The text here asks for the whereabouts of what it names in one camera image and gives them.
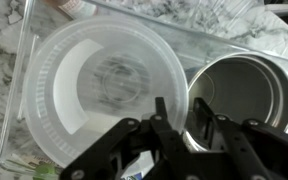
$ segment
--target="screw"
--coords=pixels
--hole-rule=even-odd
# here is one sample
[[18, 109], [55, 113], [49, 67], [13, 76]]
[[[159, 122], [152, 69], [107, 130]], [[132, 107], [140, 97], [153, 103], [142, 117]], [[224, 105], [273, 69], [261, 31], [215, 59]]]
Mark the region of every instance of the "screw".
[[84, 176], [85, 176], [84, 171], [76, 170], [72, 173], [71, 178], [72, 178], [72, 180], [81, 180], [84, 178]]
[[199, 180], [199, 178], [193, 175], [189, 175], [186, 177], [186, 180]]
[[266, 180], [266, 179], [261, 175], [254, 175], [251, 177], [251, 180]]
[[156, 115], [154, 118], [155, 120], [162, 120], [162, 116], [159, 116], [159, 115]]
[[224, 120], [226, 120], [226, 117], [223, 115], [218, 115], [217, 119], [224, 121]]
[[252, 125], [252, 126], [257, 126], [258, 125], [258, 122], [255, 121], [255, 120], [250, 120], [250, 121], [248, 121], [248, 123], [250, 123], [250, 125]]
[[128, 125], [134, 125], [134, 124], [135, 124], [134, 121], [132, 121], [132, 120], [128, 121]]

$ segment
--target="round plastic lid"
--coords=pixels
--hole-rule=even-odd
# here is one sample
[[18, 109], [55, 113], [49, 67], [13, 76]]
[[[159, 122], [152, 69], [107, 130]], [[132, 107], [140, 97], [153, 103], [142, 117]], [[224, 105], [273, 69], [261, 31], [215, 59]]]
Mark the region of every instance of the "round plastic lid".
[[[182, 131], [187, 92], [179, 60], [159, 35], [131, 20], [93, 17], [60, 28], [37, 50], [24, 111], [35, 141], [65, 167], [122, 118], [153, 114], [155, 97]], [[152, 165], [142, 156], [128, 175]]]

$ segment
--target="metal can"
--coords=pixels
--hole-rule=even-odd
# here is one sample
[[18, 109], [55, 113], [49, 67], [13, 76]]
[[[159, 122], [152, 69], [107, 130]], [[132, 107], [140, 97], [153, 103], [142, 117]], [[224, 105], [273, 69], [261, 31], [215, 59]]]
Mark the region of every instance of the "metal can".
[[[189, 110], [194, 98], [202, 97], [214, 113], [237, 123], [254, 118], [288, 132], [288, 73], [282, 67], [258, 54], [240, 53], [195, 70], [189, 80]], [[205, 150], [198, 144], [199, 128], [198, 120], [187, 119], [183, 136], [192, 151]]]

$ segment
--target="black metal bracket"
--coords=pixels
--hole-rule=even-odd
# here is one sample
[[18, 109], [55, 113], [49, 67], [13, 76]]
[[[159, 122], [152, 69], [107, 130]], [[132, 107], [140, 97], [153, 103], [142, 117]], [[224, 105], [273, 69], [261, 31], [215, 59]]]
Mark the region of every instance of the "black metal bracket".
[[171, 128], [163, 98], [155, 105], [148, 120], [122, 119], [65, 168], [60, 180], [119, 180], [148, 150], [155, 164], [144, 180], [288, 179], [287, 134], [254, 119], [238, 125], [196, 98], [192, 126], [196, 141], [210, 151], [192, 154]]

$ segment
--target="plastic tray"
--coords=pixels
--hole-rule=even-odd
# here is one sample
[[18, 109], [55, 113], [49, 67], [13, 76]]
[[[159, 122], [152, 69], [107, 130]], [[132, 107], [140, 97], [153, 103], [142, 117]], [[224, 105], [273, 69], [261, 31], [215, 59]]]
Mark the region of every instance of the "plastic tray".
[[107, 2], [208, 34], [231, 29], [239, 17], [249, 10], [264, 7], [263, 0], [107, 0]]
[[[28, 0], [26, 3], [18, 56], [1, 135], [0, 165], [8, 171], [56, 179], [56, 174], [52, 175], [36, 171], [35, 167], [40, 162], [49, 164], [53, 164], [53, 162], [38, 148], [29, 132], [22, 111], [22, 88], [31, 55], [51, 32], [68, 23], [68, 20], [41, 1]], [[97, 5], [97, 15], [133, 19], [158, 33], [174, 50], [184, 70], [203, 67], [218, 57], [231, 53], [252, 52], [281, 65], [288, 72], [287, 59], [258, 52], [242, 45], [184, 28], [180, 25], [166, 23], [150, 16], [136, 14], [125, 8], [118, 8], [98, 1], [89, 1], [89, 3]], [[60, 169], [55, 164], [53, 165], [55, 170]]]

